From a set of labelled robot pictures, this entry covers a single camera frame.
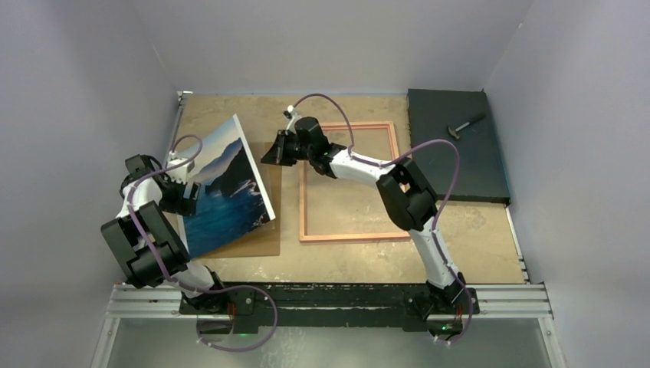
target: hammer head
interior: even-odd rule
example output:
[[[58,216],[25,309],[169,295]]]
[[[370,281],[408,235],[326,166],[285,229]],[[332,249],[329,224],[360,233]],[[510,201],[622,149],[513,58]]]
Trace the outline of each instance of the hammer head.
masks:
[[[461,139],[461,136],[456,133],[456,129],[453,129],[451,126],[447,125],[447,131],[449,132],[450,136],[453,136],[455,140]]]

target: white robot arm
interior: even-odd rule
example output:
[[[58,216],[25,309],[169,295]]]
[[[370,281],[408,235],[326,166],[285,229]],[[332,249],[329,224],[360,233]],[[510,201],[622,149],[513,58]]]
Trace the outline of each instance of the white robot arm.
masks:
[[[298,160],[308,160],[321,175],[377,188],[389,217],[411,235],[424,263],[428,284],[446,294],[458,296],[461,290],[456,285],[458,268],[451,260],[439,228],[432,229],[437,195],[417,165],[408,158],[389,165],[352,153],[344,146],[330,143],[318,120],[313,117],[301,117],[291,106],[284,115],[289,120],[287,129],[278,131],[275,143],[262,158],[262,163],[292,166]]]
[[[375,162],[378,164],[384,163],[380,160],[357,153],[355,153],[355,156],[364,159],[364,161]],[[376,188],[376,184],[381,176],[388,175],[391,170],[395,168],[395,165],[378,167],[368,163],[362,163],[354,160],[347,150],[343,150],[338,152],[338,154],[332,158],[330,167],[335,177],[339,179],[349,179]],[[433,234],[431,232],[432,223],[433,217],[424,223],[423,230],[410,229],[409,235],[411,235],[415,247],[418,249],[418,253],[420,254],[420,258],[425,265],[427,281],[439,289],[444,289],[451,285],[455,280],[447,266],[450,266],[456,273],[458,273],[458,268],[451,261],[451,256],[448,253],[440,229],[437,228],[434,230],[435,236],[437,237],[438,243],[450,264],[445,264],[443,262],[435,247],[435,243],[433,242]]]
[[[451,261],[439,229],[432,231],[437,213],[437,195],[417,165],[408,158],[391,165],[358,154],[354,154],[357,158],[354,159],[346,147],[329,143],[320,124],[313,117],[300,117],[294,109],[285,112],[285,116],[289,120],[287,128],[290,129],[278,132],[273,147],[264,155],[262,163],[292,166],[299,159],[305,159],[321,175],[353,180],[377,188],[389,217],[411,235],[425,266],[429,289],[432,293],[442,295],[443,301],[452,303],[462,289],[456,275],[462,282],[464,280]],[[185,161],[186,158],[170,153],[167,167],[178,166]],[[144,239],[134,229],[128,210],[127,194],[131,187],[139,178],[156,171],[156,168],[149,156],[140,155],[128,159],[126,167],[130,174],[122,185],[124,205],[113,221],[102,226],[102,234],[130,284],[139,288],[168,284],[145,246]],[[222,289],[224,285],[214,272],[190,260],[186,246],[162,214],[194,213],[196,193],[199,191],[197,184],[192,184],[189,198],[184,197],[188,186],[187,174],[192,167],[193,163],[186,163],[145,179],[136,187],[131,205],[148,235],[156,240],[156,247],[173,279],[204,290]],[[434,237],[438,240],[440,251]],[[209,305],[203,304],[215,303],[214,295],[180,289],[185,299],[197,308],[209,309]]]

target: ocean painting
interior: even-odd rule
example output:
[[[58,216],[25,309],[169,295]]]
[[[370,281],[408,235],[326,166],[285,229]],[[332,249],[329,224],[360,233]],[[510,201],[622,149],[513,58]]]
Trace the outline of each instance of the ocean painting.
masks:
[[[190,156],[197,146],[183,151]],[[275,219],[237,115],[203,140],[189,182],[201,184],[196,214],[180,217],[192,258],[214,251]]]

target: gray wall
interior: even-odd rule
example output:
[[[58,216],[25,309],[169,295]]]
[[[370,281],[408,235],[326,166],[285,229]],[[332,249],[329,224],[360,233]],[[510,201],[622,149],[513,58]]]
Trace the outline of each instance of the gray wall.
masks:
[[[177,89],[480,90],[532,0],[134,0]]]
[[[537,0],[487,86],[574,367],[650,361],[650,2]]]
[[[133,5],[0,3],[0,366],[89,366],[123,161],[161,156],[176,99]]]

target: wooden picture frame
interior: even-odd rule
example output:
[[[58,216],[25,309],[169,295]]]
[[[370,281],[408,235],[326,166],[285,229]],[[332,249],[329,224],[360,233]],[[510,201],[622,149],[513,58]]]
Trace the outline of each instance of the wooden picture frame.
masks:
[[[399,156],[399,149],[397,147],[397,136],[395,134],[395,127],[392,121],[369,121],[369,122],[354,122],[351,123],[352,130],[386,130],[388,136],[390,156],[396,159]],[[323,132],[332,130],[348,130],[345,123],[321,123]],[[308,162],[303,161],[300,167],[300,198],[299,198],[299,239],[300,242],[376,242],[376,241],[405,241],[410,240],[408,232],[370,232],[359,234],[331,234],[331,235],[308,235],[307,234],[307,165]]]

